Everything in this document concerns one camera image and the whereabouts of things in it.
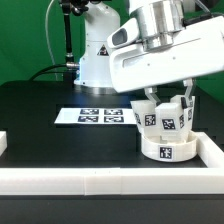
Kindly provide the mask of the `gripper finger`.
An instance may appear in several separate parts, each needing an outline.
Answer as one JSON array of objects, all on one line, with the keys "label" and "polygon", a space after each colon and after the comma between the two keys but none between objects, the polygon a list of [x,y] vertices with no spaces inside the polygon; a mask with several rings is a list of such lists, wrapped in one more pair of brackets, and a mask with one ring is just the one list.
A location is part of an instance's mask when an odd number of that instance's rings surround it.
[{"label": "gripper finger", "polygon": [[185,87],[185,94],[181,97],[181,105],[183,109],[189,108],[193,106],[193,92],[195,88],[195,80],[193,78],[189,78],[183,81],[183,85]]},{"label": "gripper finger", "polygon": [[156,87],[147,87],[144,89],[145,95],[147,96],[147,106],[150,109],[154,109],[156,106],[158,106],[161,101],[156,95],[157,93],[157,88]]}]

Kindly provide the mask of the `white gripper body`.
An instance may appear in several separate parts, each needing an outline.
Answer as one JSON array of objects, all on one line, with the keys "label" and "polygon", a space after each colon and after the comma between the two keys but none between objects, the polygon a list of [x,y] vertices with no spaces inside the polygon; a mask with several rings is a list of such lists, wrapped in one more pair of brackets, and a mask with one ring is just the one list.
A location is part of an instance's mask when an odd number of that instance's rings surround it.
[{"label": "white gripper body", "polygon": [[224,17],[187,26],[165,49],[145,52],[141,43],[110,56],[117,92],[138,90],[224,71]]}]

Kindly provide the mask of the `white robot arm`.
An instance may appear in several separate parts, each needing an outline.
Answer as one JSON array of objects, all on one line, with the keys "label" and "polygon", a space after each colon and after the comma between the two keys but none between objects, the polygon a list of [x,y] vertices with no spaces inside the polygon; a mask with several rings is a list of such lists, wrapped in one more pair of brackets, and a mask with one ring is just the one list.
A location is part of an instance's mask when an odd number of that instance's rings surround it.
[{"label": "white robot arm", "polygon": [[184,108],[193,104],[194,79],[224,70],[224,14],[184,17],[183,0],[127,0],[121,24],[106,4],[87,4],[86,46],[77,83],[118,92],[183,81]]}]

